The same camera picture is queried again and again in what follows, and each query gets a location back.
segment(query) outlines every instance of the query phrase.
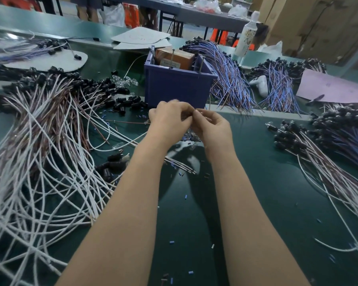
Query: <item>dark shorts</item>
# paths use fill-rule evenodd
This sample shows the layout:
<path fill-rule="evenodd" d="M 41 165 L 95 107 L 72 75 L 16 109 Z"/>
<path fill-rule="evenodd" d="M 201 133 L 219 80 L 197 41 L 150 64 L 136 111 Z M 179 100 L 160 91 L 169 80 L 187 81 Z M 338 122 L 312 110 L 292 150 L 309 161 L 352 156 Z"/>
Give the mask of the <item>dark shorts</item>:
<path fill-rule="evenodd" d="M 102 9 L 102 0 L 70 0 L 70 2 L 77 4 L 79 7 Z"/>

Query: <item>hand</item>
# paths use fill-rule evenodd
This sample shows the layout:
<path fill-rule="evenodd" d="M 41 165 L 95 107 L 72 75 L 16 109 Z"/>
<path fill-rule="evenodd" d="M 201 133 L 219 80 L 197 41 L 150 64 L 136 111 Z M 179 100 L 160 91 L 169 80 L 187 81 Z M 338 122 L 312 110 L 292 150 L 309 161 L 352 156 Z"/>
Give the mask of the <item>hand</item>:
<path fill-rule="evenodd" d="M 157 108 L 150 109 L 148 117 L 151 125 L 147 136 L 161 143 L 165 150 L 182 139 L 192 123 L 195 109 L 187 102 L 171 100 L 159 102 Z"/>
<path fill-rule="evenodd" d="M 204 144 L 210 163 L 235 153 L 229 122 L 215 111 L 196 109 L 192 114 L 192 130 Z"/>

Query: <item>person's left hand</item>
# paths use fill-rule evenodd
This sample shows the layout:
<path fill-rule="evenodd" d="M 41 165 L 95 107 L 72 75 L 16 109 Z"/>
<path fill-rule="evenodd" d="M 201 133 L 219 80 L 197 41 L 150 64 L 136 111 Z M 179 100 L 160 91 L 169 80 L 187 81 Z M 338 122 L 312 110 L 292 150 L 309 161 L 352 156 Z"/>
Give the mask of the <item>person's left hand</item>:
<path fill-rule="evenodd" d="M 165 150 L 182 139 L 192 123 L 195 109 L 187 102 L 171 100 L 159 102 L 157 108 L 150 109 L 148 117 L 151 125 L 147 136 L 152 136 Z"/>

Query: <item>pink paper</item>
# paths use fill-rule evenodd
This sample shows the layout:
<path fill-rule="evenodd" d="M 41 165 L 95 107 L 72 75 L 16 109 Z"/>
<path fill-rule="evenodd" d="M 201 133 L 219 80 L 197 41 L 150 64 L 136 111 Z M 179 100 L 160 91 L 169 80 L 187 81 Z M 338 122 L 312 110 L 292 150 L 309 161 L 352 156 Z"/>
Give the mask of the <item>pink paper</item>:
<path fill-rule="evenodd" d="M 321 72 L 305 69 L 296 96 L 335 103 L 358 103 L 358 83 L 347 81 Z"/>

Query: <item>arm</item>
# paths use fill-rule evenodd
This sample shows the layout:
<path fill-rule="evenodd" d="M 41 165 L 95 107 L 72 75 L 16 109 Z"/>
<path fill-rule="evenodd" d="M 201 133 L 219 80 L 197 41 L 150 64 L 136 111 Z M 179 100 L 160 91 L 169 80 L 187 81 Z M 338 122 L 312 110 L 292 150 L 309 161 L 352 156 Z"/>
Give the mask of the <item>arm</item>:
<path fill-rule="evenodd" d="M 113 196 L 73 255 L 56 286 L 147 285 L 157 225 L 160 172 L 168 149 L 192 118 L 187 103 L 160 103 Z"/>
<path fill-rule="evenodd" d="M 193 129 L 205 144 L 215 177 L 221 231 L 231 286 L 310 286 L 266 216 L 221 115 L 197 110 Z"/>

